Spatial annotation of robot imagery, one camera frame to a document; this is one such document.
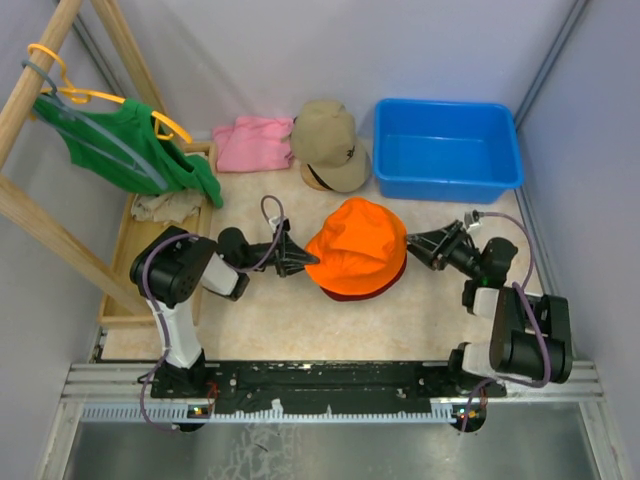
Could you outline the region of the orange cap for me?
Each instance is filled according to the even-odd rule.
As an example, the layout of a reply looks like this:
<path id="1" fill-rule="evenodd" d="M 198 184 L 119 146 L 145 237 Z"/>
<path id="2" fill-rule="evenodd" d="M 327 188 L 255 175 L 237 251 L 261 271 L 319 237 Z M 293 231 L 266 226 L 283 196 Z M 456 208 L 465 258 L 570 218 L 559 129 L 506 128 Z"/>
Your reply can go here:
<path id="1" fill-rule="evenodd" d="M 386 207 L 361 197 L 330 214 L 305 250 L 320 259 L 305 268 L 322 290 L 365 294 L 389 282 L 407 257 L 407 229 Z"/>

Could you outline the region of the dark red cap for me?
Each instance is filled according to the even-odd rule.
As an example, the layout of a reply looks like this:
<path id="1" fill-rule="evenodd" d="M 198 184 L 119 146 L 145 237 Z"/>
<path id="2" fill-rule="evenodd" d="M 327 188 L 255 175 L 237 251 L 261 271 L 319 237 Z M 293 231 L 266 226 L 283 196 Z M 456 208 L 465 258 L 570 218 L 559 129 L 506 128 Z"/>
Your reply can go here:
<path id="1" fill-rule="evenodd" d="M 407 267 L 407 257 L 405 257 L 401 268 L 398 270 L 396 275 L 389 282 L 387 282 L 384 286 L 380 287 L 379 289 L 369 293 L 347 295 L 347 294 L 336 293 L 336 292 L 327 290 L 325 288 L 322 288 L 322 291 L 329 298 L 337 302 L 356 302 L 356 301 L 369 300 L 384 294 L 386 291 L 392 288 L 402 278 L 402 276 L 405 273 L 406 267 Z"/>

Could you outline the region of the wooden hat stand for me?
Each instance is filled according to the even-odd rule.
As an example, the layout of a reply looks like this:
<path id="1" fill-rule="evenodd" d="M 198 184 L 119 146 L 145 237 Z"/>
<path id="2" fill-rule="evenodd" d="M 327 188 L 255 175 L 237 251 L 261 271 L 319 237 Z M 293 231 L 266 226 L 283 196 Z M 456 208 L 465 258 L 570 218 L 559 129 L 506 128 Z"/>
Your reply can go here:
<path id="1" fill-rule="evenodd" d="M 331 191 L 331 188 L 324 183 L 307 164 L 302 163 L 299 171 L 301 179 L 308 187 L 317 191 Z"/>

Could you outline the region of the beige cap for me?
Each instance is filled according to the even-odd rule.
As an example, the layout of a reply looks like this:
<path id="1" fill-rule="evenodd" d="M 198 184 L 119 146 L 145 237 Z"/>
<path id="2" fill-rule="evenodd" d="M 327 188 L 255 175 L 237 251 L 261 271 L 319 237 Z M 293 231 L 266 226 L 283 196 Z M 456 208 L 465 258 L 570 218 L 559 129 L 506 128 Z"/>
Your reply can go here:
<path id="1" fill-rule="evenodd" d="M 368 152 L 357 135 L 354 116 L 338 100 L 311 100 L 294 119 L 293 156 L 310 164 L 339 193 L 360 189 L 371 175 Z"/>

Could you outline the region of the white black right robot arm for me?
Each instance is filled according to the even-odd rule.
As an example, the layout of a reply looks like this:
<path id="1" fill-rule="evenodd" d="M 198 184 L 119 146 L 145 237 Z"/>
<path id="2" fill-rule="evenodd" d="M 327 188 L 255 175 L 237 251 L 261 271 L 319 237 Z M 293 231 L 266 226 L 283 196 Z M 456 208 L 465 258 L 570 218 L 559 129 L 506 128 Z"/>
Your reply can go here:
<path id="1" fill-rule="evenodd" d="M 566 382 L 573 369 L 568 300 L 535 295 L 507 283 L 518 248 L 503 237 L 480 250 L 466 225 L 455 221 L 438 230 L 407 236 L 408 251 L 433 271 L 451 266 L 467 276 L 461 303 L 473 316 L 492 322 L 487 342 L 460 344 L 451 351 L 448 387 L 470 395 L 482 378 L 540 388 Z"/>

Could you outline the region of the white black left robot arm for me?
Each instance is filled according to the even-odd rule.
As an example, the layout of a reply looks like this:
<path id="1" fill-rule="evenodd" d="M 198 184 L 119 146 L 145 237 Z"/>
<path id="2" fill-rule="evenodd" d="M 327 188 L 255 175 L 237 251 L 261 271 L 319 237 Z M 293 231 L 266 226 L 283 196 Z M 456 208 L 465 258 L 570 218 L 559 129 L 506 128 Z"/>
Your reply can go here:
<path id="1" fill-rule="evenodd" d="M 290 238 L 288 220 L 272 230 L 270 242 L 251 244 L 235 227 L 224 229 L 212 240 L 170 226 L 133 261 L 129 277 L 156 321 L 163 343 L 161 365 L 176 369 L 172 383 L 184 395 L 197 396 L 208 384 L 208 373 L 199 366 L 204 350 L 193 324 L 196 290 L 204 288 L 237 301 L 252 272 L 273 267 L 285 278 L 320 263 Z"/>

